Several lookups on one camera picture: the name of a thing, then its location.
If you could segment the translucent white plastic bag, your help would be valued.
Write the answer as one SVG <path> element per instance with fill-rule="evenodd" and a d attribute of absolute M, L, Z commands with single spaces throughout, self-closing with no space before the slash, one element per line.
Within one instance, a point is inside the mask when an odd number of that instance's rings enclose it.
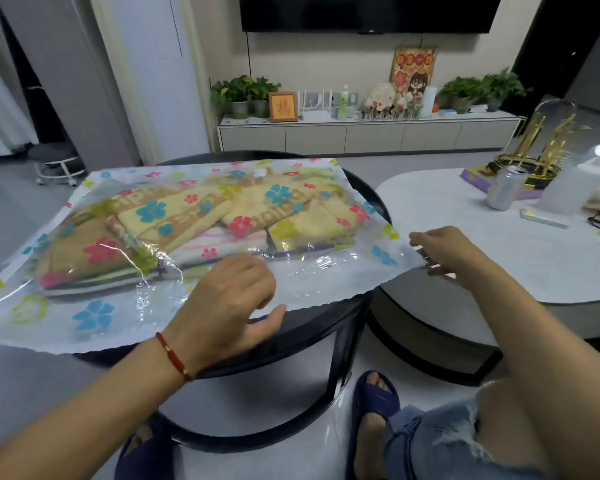
<path fill-rule="evenodd" d="M 581 210 L 600 186 L 600 144 L 577 155 L 545 188 L 536 209 L 572 216 Z"/>

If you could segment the white router with antennas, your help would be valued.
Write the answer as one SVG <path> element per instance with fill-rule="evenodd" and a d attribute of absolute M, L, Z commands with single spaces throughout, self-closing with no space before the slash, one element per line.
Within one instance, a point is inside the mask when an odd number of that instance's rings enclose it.
<path fill-rule="evenodd" d="M 333 91 L 309 91 L 305 89 L 298 92 L 299 119 L 305 123 L 323 123 L 333 119 Z"/>

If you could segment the white cylinder container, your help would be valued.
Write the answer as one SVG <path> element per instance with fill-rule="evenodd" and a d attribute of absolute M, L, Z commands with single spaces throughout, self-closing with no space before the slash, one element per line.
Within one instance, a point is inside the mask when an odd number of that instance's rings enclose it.
<path fill-rule="evenodd" d="M 432 116 L 437 93 L 438 88 L 436 87 L 428 86 L 425 88 L 418 116 L 419 119 L 426 119 Z"/>

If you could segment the black wall television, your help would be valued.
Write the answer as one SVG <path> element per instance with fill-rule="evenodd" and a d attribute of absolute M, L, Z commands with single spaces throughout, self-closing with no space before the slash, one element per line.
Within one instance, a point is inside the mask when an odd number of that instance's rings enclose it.
<path fill-rule="evenodd" d="M 502 0 L 239 0 L 244 32 L 486 34 Z"/>

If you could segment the person's left hand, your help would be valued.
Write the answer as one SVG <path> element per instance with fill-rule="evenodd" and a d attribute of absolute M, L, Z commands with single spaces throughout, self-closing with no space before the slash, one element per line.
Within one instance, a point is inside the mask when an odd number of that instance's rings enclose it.
<path fill-rule="evenodd" d="M 213 266 L 156 338 L 186 377 L 252 350 L 249 318 L 272 300 L 276 281 L 261 258 L 240 254 Z"/>

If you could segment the person's left forearm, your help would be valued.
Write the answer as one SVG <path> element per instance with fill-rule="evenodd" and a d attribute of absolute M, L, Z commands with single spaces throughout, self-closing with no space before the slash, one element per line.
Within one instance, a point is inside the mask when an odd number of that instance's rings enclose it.
<path fill-rule="evenodd" d="M 0 443 L 0 480 L 90 480 L 185 384 L 157 339 Z"/>

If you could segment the ripped blue jeans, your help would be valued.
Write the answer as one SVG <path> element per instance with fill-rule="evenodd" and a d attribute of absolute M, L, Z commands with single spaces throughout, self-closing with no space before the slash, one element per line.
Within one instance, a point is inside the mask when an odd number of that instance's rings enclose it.
<path fill-rule="evenodd" d="M 477 422 L 476 399 L 397 411 L 386 420 L 386 480 L 554 480 L 533 467 L 496 462 L 476 440 Z"/>

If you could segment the white low media cabinet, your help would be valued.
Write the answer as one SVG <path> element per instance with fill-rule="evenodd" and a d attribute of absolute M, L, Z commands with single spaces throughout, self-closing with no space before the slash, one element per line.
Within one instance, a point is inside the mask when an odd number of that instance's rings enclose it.
<path fill-rule="evenodd" d="M 292 121 L 224 118 L 222 151 L 261 150 L 299 155 L 372 155 L 503 150 L 521 122 L 498 111 L 435 113 L 423 120 Z"/>

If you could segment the grey round stool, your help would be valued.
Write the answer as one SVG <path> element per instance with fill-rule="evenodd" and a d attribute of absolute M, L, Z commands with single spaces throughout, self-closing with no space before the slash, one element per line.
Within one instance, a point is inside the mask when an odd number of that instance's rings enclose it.
<path fill-rule="evenodd" d="M 27 151 L 27 158 L 36 172 L 35 182 L 78 187 L 85 178 L 86 167 L 71 143 L 37 144 Z"/>

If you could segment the clear flower-print storage bag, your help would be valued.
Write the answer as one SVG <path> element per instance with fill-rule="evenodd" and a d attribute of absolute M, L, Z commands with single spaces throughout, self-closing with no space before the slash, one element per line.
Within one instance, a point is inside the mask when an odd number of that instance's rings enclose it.
<path fill-rule="evenodd" d="M 225 162 L 145 168 L 106 169 L 91 174 L 71 195 L 64 208 L 23 245 L 0 272 L 0 345 L 38 352 L 87 353 L 128 346 L 162 331 L 198 282 L 170 280 L 136 287 L 108 289 L 76 296 L 48 297 L 33 276 L 36 250 L 64 217 L 80 204 L 114 196 L 127 185 L 147 180 L 176 183 L 204 178 L 212 168 L 254 169 L 284 164 L 331 168 L 344 179 L 354 198 L 369 204 L 353 189 L 335 159 L 304 159 L 288 154 L 279 160 Z M 266 315 L 279 305 L 288 311 L 322 306 L 364 294 L 398 275 L 423 265 L 408 241 L 376 210 L 371 227 L 355 236 L 352 246 L 266 258 L 276 283 L 271 302 L 251 318 Z"/>

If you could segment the white flat card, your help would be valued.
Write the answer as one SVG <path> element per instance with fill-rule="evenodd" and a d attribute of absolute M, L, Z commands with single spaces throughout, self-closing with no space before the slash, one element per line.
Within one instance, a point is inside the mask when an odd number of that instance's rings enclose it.
<path fill-rule="evenodd" d="M 520 208 L 520 218 L 562 229 L 567 229 L 572 222 L 570 216 L 550 212 L 534 206 Z"/>

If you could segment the cartoon character poster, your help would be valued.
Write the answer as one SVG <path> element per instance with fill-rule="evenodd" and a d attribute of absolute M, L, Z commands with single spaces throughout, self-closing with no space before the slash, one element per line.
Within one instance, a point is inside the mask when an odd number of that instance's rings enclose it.
<path fill-rule="evenodd" d="M 421 98 L 432 80 L 437 48 L 397 48 L 394 51 L 390 82 L 406 100 Z"/>

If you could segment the person's right forearm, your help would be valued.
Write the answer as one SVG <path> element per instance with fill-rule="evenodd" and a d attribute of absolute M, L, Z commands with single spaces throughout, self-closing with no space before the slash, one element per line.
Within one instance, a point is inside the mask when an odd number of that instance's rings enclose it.
<path fill-rule="evenodd" d="M 464 279 L 556 470 L 600 480 L 600 353 L 496 264 Z"/>

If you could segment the wooden picture frame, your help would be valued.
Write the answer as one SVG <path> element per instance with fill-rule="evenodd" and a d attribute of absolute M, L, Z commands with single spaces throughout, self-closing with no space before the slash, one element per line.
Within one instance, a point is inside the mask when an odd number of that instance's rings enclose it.
<path fill-rule="evenodd" d="M 272 123 L 288 123 L 299 120 L 297 93 L 289 91 L 269 92 L 269 120 Z"/>

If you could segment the gold ornament in glass dome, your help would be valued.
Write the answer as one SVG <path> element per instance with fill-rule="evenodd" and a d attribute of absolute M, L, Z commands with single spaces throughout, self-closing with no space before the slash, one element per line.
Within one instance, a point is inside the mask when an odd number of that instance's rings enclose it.
<path fill-rule="evenodd" d="M 527 173 L 525 191 L 543 191 L 555 179 L 568 161 L 575 157 L 570 140 L 591 127 L 577 123 L 578 107 L 559 98 L 546 98 L 537 104 L 528 118 L 513 150 L 506 150 L 490 161 L 482 173 L 489 178 L 506 167 Z"/>

